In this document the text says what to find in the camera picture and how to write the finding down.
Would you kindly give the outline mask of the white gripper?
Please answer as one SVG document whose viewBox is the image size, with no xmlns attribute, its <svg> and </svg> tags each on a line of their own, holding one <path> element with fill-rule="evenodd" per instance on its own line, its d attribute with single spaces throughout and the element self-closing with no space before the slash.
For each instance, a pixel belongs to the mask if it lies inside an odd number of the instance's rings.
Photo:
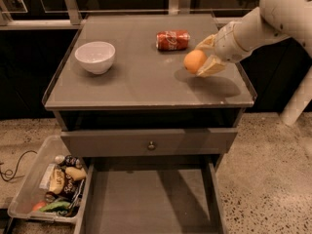
<svg viewBox="0 0 312 234">
<path fill-rule="evenodd" d="M 235 39 L 236 22 L 226 24 L 217 35 L 211 34 L 196 45 L 196 50 L 213 51 L 204 64 L 197 70 L 198 77 L 214 75 L 225 68 L 226 62 L 237 63 L 251 55 L 251 51 L 244 50 Z"/>
</svg>

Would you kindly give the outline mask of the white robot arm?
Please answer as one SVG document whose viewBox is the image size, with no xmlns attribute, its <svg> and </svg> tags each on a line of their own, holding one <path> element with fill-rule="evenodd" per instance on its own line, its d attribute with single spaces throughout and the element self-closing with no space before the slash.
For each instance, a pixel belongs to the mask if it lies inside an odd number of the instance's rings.
<svg viewBox="0 0 312 234">
<path fill-rule="evenodd" d="M 259 0 L 259 6 L 200 42 L 211 54 L 196 71 L 207 77 L 262 46 L 294 39 L 312 57 L 312 0 Z"/>
</svg>

